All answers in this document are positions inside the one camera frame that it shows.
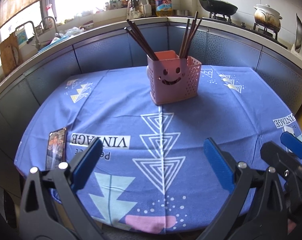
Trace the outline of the blue kitchen cabinets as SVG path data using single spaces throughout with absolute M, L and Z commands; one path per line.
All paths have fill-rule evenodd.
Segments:
M 146 65 L 146 55 L 125 27 L 118 22 L 70 37 L 13 70 L 0 83 L 0 152 L 14 157 L 37 109 L 68 77 Z M 190 55 L 206 65 L 250 67 L 293 113 L 302 105 L 302 60 L 254 31 L 204 19 Z

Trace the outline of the steel kitchen faucet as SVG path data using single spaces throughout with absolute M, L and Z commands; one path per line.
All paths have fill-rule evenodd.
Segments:
M 35 46 L 37 51 L 41 49 L 35 25 L 32 21 L 27 21 L 17 26 L 14 31 L 17 37 L 18 47 L 22 48 L 26 44 Z

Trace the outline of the white power bank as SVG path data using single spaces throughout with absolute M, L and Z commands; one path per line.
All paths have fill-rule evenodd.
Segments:
M 295 136 L 294 129 L 290 126 L 284 126 L 283 132 L 288 132 L 288 133 L 292 134 L 293 136 Z

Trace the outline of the smartphone on table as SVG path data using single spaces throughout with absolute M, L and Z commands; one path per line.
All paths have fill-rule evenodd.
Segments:
M 45 170 L 53 170 L 64 162 L 67 129 L 65 127 L 49 134 Z

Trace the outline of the blue patterned tablecloth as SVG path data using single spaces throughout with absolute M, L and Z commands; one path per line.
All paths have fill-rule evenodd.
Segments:
M 155 234 L 202 229 L 229 192 L 204 154 L 204 141 L 265 170 L 261 146 L 284 126 L 302 140 L 294 114 L 246 67 L 202 66 L 197 96 L 157 106 L 145 67 L 69 77 L 25 130 L 14 160 L 22 174 L 45 169 L 49 134 L 65 127 L 65 161 L 98 138 L 103 152 L 78 197 L 97 221 Z

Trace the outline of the steel pot lid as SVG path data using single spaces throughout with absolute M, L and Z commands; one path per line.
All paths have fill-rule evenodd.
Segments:
M 302 59 L 302 22 L 298 15 L 296 15 L 296 38 L 293 51 Z

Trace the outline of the gas stove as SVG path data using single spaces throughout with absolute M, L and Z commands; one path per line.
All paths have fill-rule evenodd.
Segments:
M 278 39 L 278 33 L 274 32 L 271 29 L 268 29 L 267 27 L 263 27 L 262 25 L 257 24 L 252 17 L 249 18 L 248 22 L 241 18 L 237 18 L 238 14 L 235 14 L 233 16 L 225 16 L 222 14 L 214 14 L 212 12 L 207 11 L 203 11 L 202 16 L 205 19 L 212 19 L 213 21 L 222 21 L 225 24 L 234 25 L 239 28 L 254 32 L 260 36 L 267 38 L 268 40 L 271 40 L 272 42 L 275 42 L 283 48 L 289 48 L 289 44 L 286 41 Z

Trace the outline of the pink smiley utensil holder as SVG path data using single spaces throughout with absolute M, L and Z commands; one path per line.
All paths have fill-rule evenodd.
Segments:
M 179 58 L 173 50 L 159 51 L 157 60 L 147 58 L 146 73 L 154 104 L 164 105 L 197 95 L 202 63 L 188 56 Z

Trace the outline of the ceramic clay pot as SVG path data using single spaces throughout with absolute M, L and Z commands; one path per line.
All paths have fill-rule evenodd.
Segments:
M 254 6 L 256 10 L 254 13 L 255 23 L 266 27 L 276 33 L 281 29 L 282 16 L 278 11 L 272 9 L 270 5 L 257 4 Z

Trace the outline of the wooden cutting board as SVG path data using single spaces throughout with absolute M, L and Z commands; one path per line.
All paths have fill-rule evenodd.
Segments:
M 0 57 L 5 77 L 22 64 L 15 33 L 11 33 L 6 40 L 0 43 Z

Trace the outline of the black wok on stove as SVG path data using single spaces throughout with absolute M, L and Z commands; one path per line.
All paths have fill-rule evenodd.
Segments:
M 205 11 L 213 14 L 232 16 L 238 10 L 238 7 L 223 0 L 199 0 L 199 2 Z

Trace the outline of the small steel bowl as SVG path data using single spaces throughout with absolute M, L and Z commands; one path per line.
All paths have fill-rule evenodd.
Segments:
M 177 17 L 188 17 L 190 12 L 188 10 L 173 10 L 173 16 Z

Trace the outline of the cooking oil bottle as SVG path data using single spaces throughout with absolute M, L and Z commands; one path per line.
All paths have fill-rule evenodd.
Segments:
M 172 16 L 172 0 L 155 0 L 156 15 L 158 17 Z

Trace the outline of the white plastic jug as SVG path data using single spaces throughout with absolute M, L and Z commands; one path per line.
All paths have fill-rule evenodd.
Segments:
M 139 0 L 139 4 L 142 8 L 144 17 L 152 16 L 152 6 L 149 3 L 149 0 Z

